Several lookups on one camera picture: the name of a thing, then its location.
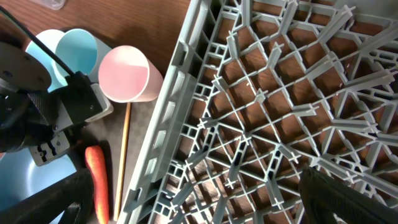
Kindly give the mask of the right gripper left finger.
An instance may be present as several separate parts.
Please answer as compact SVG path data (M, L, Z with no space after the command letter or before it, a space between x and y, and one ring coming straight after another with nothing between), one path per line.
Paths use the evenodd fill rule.
M81 169L1 212L1 223L86 223L93 206L91 172Z

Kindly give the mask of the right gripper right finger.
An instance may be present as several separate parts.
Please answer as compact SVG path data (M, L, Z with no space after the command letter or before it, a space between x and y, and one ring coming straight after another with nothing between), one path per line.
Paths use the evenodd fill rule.
M305 167L298 185L309 223L397 223L397 212L375 202L312 167Z

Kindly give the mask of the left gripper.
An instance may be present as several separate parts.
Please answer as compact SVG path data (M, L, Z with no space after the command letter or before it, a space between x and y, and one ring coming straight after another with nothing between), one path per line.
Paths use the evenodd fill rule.
M29 93L32 109L28 123L34 140L29 152L37 166L48 164L79 144L76 132L114 110L110 101L81 72L66 77L67 86L50 93Z

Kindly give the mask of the light blue cup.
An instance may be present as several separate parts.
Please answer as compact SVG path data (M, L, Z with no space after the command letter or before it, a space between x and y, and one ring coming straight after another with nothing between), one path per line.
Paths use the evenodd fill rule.
M98 83L98 70L111 50L102 40L84 29L67 31L58 42L55 55L73 72L81 72L91 82Z

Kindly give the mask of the dark blue plate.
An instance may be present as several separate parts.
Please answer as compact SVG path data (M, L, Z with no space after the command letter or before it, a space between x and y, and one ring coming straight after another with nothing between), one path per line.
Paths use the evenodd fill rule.
M75 173L68 155L37 166L28 149L5 154L1 158L1 210L5 210L37 192Z

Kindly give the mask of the light blue bowl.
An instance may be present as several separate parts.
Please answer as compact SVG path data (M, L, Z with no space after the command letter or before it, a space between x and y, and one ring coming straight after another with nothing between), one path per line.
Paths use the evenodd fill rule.
M38 38L46 47L55 53L57 45L64 35L65 33L63 31L57 29L48 29L37 34L36 38ZM25 51L37 59L49 72L52 80L51 85L47 89L49 93L67 85L65 80L58 81L53 69L52 58L48 56L37 44L35 44L33 41L30 41Z

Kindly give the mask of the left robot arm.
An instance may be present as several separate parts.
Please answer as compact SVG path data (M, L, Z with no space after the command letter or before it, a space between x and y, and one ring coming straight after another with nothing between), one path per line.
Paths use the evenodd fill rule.
M28 149L37 166L78 144L74 130L106 116L112 107L99 86L81 72L64 87L48 91L47 69L1 33L1 152Z

